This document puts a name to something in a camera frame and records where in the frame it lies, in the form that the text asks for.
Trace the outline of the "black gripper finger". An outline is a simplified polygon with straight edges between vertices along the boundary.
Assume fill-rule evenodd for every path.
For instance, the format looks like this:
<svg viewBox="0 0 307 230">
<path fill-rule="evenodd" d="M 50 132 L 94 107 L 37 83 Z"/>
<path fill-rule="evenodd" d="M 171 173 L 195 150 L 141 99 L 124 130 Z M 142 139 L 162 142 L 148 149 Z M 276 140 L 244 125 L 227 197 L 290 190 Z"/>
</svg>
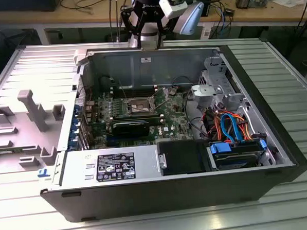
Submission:
<svg viewBox="0 0 307 230">
<path fill-rule="evenodd" d="M 161 47 L 161 41 L 162 41 L 162 36 L 164 33 L 164 27 L 162 26 L 162 21 L 164 20 L 164 16 L 163 15 L 156 15 L 156 25 L 158 28 L 158 40 L 157 40 L 157 48 Z"/>
<path fill-rule="evenodd" d="M 137 16 L 137 22 L 135 25 L 130 20 L 132 13 Z M 134 4 L 133 6 L 121 7 L 120 15 L 127 31 L 136 38 L 136 47 L 140 49 L 141 32 L 145 24 L 145 9 L 143 8 L 143 4 Z"/>
</svg>

